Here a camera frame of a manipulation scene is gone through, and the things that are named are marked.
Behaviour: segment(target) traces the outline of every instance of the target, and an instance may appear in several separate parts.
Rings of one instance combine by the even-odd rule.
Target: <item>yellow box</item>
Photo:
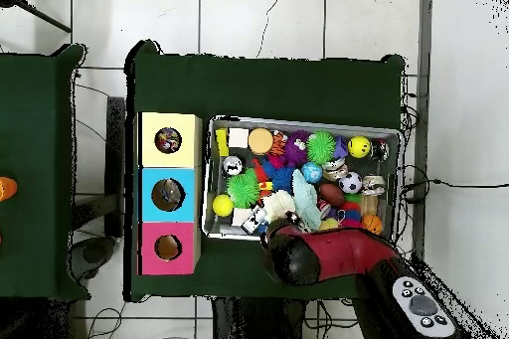
[[[141,164],[151,168],[195,168],[202,165],[202,120],[193,114],[141,112]],[[180,135],[180,147],[164,153],[156,147],[156,135],[171,128]]]

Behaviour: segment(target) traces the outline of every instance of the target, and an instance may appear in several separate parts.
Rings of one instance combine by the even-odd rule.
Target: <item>white ball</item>
[[[362,178],[356,172],[350,172],[339,180],[339,187],[345,193],[358,193],[362,187]]]

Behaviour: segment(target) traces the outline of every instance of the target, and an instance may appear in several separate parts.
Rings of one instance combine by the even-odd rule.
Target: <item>white controller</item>
[[[415,278],[407,276],[398,278],[393,285],[393,295],[422,335],[446,338],[454,333],[452,320]]]

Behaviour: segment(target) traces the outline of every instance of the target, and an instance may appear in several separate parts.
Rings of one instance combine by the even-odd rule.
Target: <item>pink box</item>
[[[197,259],[195,224],[190,223],[142,223],[141,268],[138,274],[192,274]],[[162,236],[174,236],[180,244],[180,254],[170,260],[159,257],[156,242]]]

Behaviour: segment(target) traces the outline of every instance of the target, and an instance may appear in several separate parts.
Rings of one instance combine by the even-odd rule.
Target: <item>yellow smiley ball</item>
[[[348,151],[354,158],[364,158],[370,150],[371,142],[364,136],[355,136],[348,141]]]

